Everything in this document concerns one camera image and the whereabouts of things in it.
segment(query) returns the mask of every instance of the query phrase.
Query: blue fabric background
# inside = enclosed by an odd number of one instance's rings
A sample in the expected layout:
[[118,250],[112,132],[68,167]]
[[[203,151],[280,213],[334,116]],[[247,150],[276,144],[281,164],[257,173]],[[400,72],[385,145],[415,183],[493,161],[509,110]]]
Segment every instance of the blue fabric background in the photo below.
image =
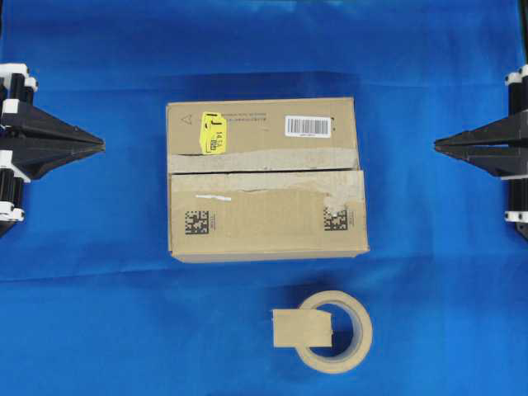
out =
[[[528,394],[528,245],[505,186],[432,142],[507,113],[514,0],[14,0],[2,61],[105,154],[28,188],[0,241],[0,394]],[[186,265],[167,253],[165,105],[354,96],[372,251]],[[344,375],[273,349],[320,290],[375,327]],[[338,330],[346,324],[338,321]]]

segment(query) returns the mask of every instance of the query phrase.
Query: yellow label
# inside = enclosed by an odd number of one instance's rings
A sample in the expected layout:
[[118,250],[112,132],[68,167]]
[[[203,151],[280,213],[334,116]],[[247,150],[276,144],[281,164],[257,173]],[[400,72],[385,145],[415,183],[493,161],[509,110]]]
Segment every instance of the yellow label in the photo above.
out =
[[223,154],[228,139],[228,123],[221,113],[201,115],[200,146],[205,155]]

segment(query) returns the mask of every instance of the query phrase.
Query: cardboard box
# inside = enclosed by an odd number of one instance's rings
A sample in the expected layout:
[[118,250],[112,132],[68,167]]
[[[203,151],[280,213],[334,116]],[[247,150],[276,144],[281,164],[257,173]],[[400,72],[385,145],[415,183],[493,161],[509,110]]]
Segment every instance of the cardboard box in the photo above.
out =
[[351,98],[169,104],[167,169],[184,262],[369,251]]

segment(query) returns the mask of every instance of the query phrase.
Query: tape roll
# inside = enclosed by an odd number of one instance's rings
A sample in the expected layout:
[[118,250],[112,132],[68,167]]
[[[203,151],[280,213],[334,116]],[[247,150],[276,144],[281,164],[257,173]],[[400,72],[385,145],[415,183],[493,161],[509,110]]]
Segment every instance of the tape roll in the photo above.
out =
[[309,367],[327,374],[340,374],[359,365],[369,353],[372,344],[372,322],[361,303],[342,291],[323,291],[308,297],[299,309],[316,309],[333,304],[344,309],[350,316],[354,335],[350,346],[341,354],[332,357],[317,355],[307,346],[296,346],[301,360]]

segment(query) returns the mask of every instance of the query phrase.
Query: barcode sticker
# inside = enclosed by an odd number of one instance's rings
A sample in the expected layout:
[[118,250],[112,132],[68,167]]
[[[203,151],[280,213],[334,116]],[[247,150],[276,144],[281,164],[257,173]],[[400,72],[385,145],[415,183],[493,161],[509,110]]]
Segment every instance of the barcode sticker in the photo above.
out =
[[286,116],[286,136],[296,138],[329,138],[332,136],[330,117]]

